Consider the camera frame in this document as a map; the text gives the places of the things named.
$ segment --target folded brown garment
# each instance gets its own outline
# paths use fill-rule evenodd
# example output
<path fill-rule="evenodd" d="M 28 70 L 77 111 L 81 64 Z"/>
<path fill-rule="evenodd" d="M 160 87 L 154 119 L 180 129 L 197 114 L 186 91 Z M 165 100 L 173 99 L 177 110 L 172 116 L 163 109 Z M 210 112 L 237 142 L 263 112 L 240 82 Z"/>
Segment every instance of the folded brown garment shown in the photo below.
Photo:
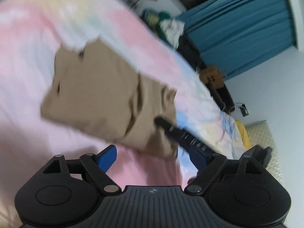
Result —
<path fill-rule="evenodd" d="M 97 40 L 81 54 L 58 50 L 53 86 L 42 103 L 41 115 L 111 143 L 176 157 L 177 145 L 153 123 L 156 116 L 163 116 L 176 124 L 175 94 L 137 73 Z"/>

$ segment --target mattress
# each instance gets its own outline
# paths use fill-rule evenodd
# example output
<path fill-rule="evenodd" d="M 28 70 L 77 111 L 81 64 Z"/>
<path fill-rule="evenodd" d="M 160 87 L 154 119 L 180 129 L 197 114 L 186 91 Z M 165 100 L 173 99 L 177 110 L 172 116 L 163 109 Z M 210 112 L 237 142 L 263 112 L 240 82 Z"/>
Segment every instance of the mattress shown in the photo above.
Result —
<path fill-rule="evenodd" d="M 252 125 L 248 125 L 246 126 L 246 131 L 252 146 L 258 144 L 262 148 L 266 148 L 268 146 L 272 148 L 271 160 L 266 169 L 271 175 L 274 176 L 274 178 L 276 178 L 282 185 L 284 185 L 279 153 L 268 127 L 267 121 L 264 120 Z"/>
<path fill-rule="evenodd" d="M 220 111 L 197 74 L 119 0 L 2 0 L 0 2 L 0 219 L 21 222 L 18 189 L 53 155 L 98 153 L 111 142 L 44 120 L 40 105 L 51 87 L 58 48 L 81 51 L 100 38 L 136 70 L 177 90 L 177 122 L 228 158 L 245 151 L 234 120 Z M 151 157 L 118 146 L 107 174 L 126 185 L 182 185 L 196 175 L 187 153 Z"/>

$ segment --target ribbed gray panel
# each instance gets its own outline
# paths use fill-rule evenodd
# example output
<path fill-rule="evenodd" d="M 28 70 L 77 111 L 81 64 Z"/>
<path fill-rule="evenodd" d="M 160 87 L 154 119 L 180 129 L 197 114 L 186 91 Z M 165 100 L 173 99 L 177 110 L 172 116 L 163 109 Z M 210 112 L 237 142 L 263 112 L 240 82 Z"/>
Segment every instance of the ribbed gray panel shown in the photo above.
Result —
<path fill-rule="evenodd" d="M 179 186 L 128 186 L 119 196 L 105 197 L 89 218 L 69 228 L 239 227 L 220 219 L 203 198 L 188 196 Z"/>

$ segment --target teal curtain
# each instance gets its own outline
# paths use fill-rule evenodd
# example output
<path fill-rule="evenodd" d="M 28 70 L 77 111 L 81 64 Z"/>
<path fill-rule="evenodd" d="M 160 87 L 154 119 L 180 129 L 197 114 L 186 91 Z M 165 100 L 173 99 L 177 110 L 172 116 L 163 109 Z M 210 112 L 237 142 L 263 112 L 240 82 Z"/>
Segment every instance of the teal curtain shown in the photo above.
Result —
<path fill-rule="evenodd" d="M 287 0 L 209 0 L 177 19 L 206 65 L 216 65 L 226 79 L 295 44 Z"/>

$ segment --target cardboard box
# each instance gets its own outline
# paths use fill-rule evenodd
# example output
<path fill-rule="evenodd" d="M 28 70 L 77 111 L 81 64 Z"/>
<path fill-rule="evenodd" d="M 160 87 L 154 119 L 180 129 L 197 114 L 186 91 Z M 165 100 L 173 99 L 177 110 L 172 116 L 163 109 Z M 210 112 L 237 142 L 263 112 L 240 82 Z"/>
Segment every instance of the cardboard box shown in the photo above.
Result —
<path fill-rule="evenodd" d="M 215 65 L 201 70 L 199 76 L 204 84 L 212 84 L 215 89 L 224 87 L 223 75 Z"/>

